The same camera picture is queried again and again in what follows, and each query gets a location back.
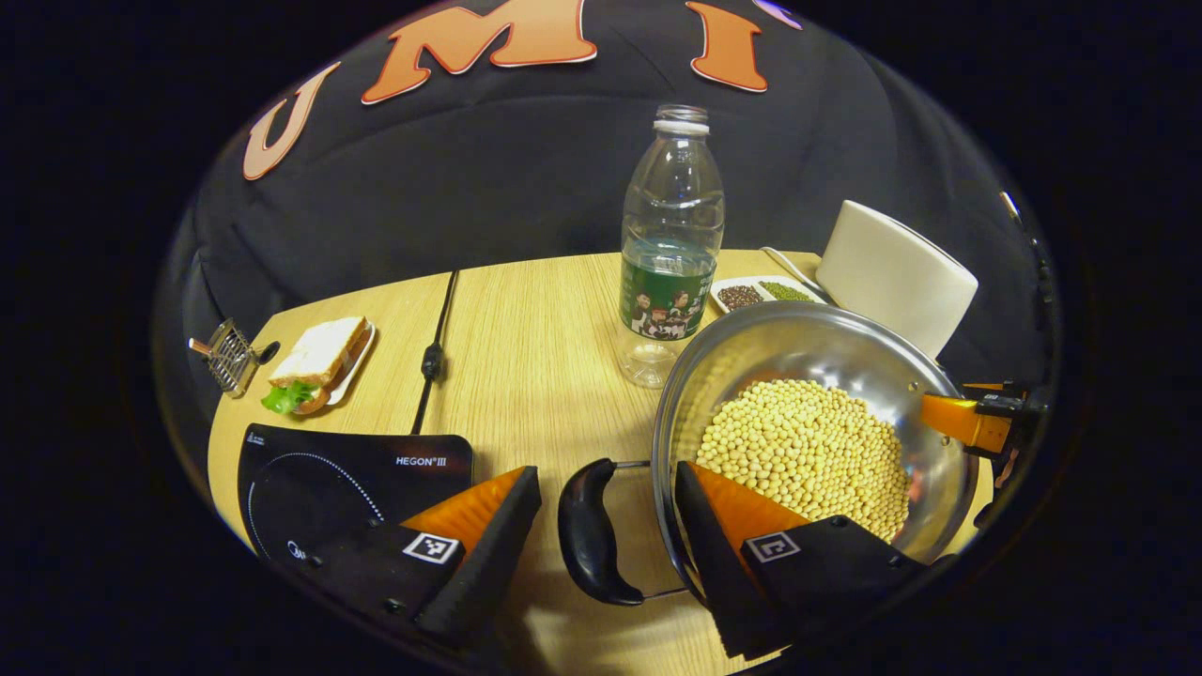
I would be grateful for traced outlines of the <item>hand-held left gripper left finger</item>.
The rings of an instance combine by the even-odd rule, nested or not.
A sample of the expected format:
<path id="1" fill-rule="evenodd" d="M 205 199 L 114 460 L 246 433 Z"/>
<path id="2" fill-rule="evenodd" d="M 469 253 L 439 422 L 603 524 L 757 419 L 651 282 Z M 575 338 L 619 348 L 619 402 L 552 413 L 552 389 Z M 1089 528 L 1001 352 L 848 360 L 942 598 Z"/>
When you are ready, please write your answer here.
<path id="1" fill-rule="evenodd" d="M 505 599 L 541 504 L 537 467 L 504 472 L 399 524 L 313 546 L 300 581 L 387 631 L 468 644 Z"/>

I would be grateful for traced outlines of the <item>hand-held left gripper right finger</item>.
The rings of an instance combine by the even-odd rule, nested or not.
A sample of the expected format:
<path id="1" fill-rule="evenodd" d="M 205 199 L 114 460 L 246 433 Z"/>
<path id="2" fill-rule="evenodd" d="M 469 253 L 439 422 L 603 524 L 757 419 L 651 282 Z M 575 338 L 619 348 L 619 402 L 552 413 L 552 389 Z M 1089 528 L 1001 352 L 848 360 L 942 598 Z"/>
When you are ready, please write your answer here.
<path id="1" fill-rule="evenodd" d="M 691 461 L 677 466 L 676 505 L 731 657 L 859 624 L 928 569 L 853 518 L 811 521 Z"/>

